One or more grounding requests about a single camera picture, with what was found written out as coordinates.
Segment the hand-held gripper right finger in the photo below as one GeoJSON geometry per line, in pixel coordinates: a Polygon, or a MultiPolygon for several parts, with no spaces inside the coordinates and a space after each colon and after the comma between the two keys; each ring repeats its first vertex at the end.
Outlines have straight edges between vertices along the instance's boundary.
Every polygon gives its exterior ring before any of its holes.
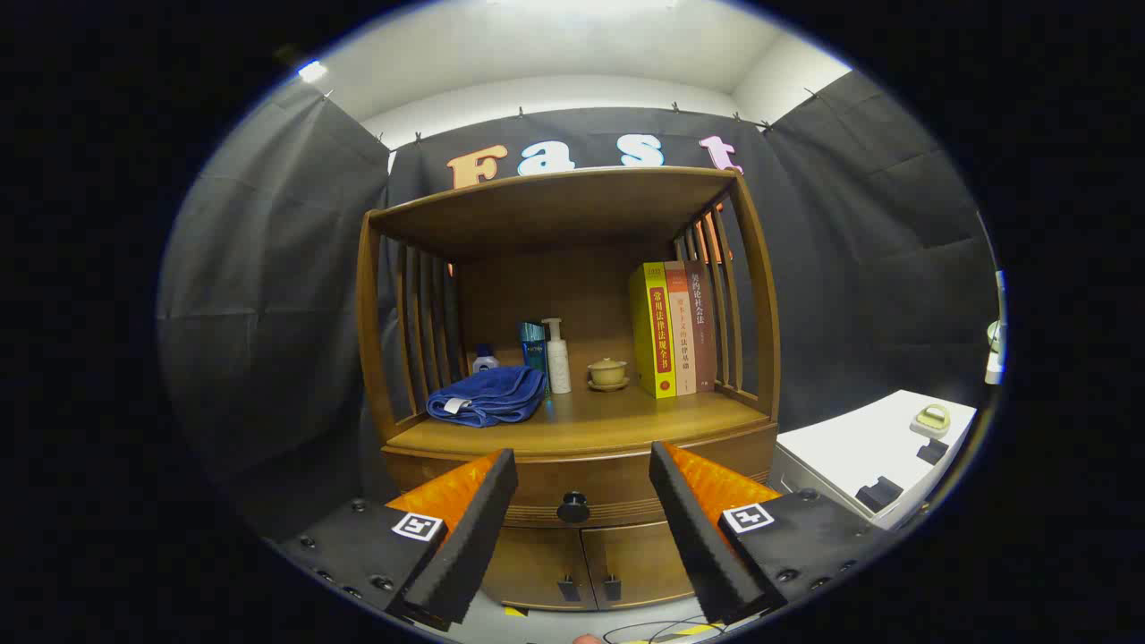
{"type": "Polygon", "coordinates": [[[895,537],[818,489],[780,493],[678,445],[652,445],[648,477],[710,621],[826,592],[895,537]]]}

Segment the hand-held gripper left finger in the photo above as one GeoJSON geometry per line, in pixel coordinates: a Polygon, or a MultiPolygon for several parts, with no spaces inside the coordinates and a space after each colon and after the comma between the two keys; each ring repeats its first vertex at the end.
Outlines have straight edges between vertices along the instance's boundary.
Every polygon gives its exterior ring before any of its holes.
{"type": "Polygon", "coordinates": [[[481,589],[516,488],[503,448],[396,498],[344,503],[277,550],[373,614],[449,631],[481,589]]]}

